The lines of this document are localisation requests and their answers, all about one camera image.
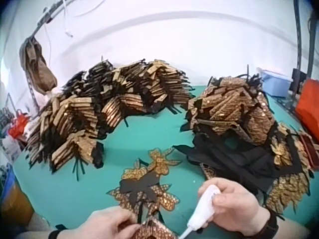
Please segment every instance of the white wire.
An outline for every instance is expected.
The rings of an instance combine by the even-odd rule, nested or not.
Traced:
[[[68,13],[68,8],[66,7],[66,2],[65,2],[65,0],[63,0],[63,5],[64,5],[64,12],[63,12],[63,27],[64,27],[64,32],[65,32],[65,34],[67,35],[67,36],[69,36],[69,37],[73,37],[73,35],[69,32],[69,30],[68,30],[68,28],[66,27],[66,15],[68,14],[69,15],[69,13]]]
[[[48,38],[48,42],[49,42],[49,67],[51,66],[51,40],[48,34],[48,30],[46,29],[46,23],[44,24],[44,30],[45,30],[45,34],[46,37]]]
[[[98,4],[96,4],[96,6],[93,7],[92,9],[90,9],[90,10],[88,10],[88,11],[86,11],[86,12],[80,13],[80,14],[78,14],[78,15],[74,15],[74,16],[72,16],[72,17],[79,17],[79,16],[86,15],[86,14],[88,14],[88,13],[90,13],[90,12],[93,12],[93,11],[96,10],[100,5],[102,5],[104,2],[105,2],[105,0],[101,0],[101,1],[100,1]]]
[[[79,17],[79,16],[83,16],[86,15],[90,12],[93,12],[94,10],[96,10],[100,5],[102,5],[105,2],[105,0],[101,0],[98,4],[96,4],[93,8],[91,8],[90,10],[80,13],[78,15],[70,15],[69,11],[67,10],[67,5],[66,5],[66,0],[63,0],[63,5],[64,5],[64,9],[66,11],[66,13],[70,16],[70,17]]]
[[[93,12],[95,9],[97,9],[100,5],[102,5],[105,2],[105,0],[101,0],[95,7],[93,7],[92,9],[90,9],[89,11],[83,12],[81,14],[72,16],[70,15],[67,5],[66,5],[66,0],[63,0],[63,6],[64,6],[64,20],[63,20],[63,24],[64,24],[64,32],[67,36],[69,37],[73,37],[73,35],[70,33],[70,31],[67,29],[66,27],[66,15],[70,16],[70,17],[79,17],[79,16],[83,16],[86,15],[90,12]]]

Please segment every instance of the red plastic bag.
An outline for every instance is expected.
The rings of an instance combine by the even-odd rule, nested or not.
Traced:
[[[296,107],[302,123],[319,140],[319,81],[308,79]]]
[[[18,138],[23,135],[24,127],[28,123],[29,117],[26,117],[21,110],[16,111],[16,118],[13,121],[13,126],[8,130],[8,134],[11,135],[12,138]]]

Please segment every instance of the brown bag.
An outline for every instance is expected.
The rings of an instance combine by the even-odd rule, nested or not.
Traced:
[[[21,67],[36,91],[46,95],[46,92],[57,86],[57,80],[46,66],[42,56],[42,47],[34,37],[29,37],[24,41],[19,54]]]

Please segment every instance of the red object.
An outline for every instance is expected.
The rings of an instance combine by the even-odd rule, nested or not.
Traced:
[[[21,110],[16,111],[16,118],[13,120],[14,125],[8,130],[12,138],[18,138],[23,135],[24,127],[28,123],[29,117],[26,117]]]
[[[313,170],[319,171],[319,157],[316,152],[313,141],[307,135],[300,134],[299,136],[308,155],[309,164],[311,168]]]
[[[301,122],[319,140],[319,81],[306,80],[296,113]]]

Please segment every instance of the white wall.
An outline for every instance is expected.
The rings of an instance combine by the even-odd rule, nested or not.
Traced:
[[[71,15],[85,12],[101,0],[76,0]],[[17,107],[29,94],[18,50],[35,29],[43,8],[54,0],[20,0],[4,63],[7,86]],[[302,70],[307,71],[311,7],[301,0]],[[291,75],[297,65],[297,33],[293,0],[105,0],[94,12],[66,20],[74,35],[64,34],[63,12],[47,25],[51,41],[50,68],[58,85],[87,70],[103,55],[112,63],[163,59],[184,70],[194,85],[211,75],[239,75],[250,65]],[[7,28],[1,26],[1,34]],[[49,62],[49,41],[42,28],[36,35]],[[315,54],[313,78],[319,79]]]

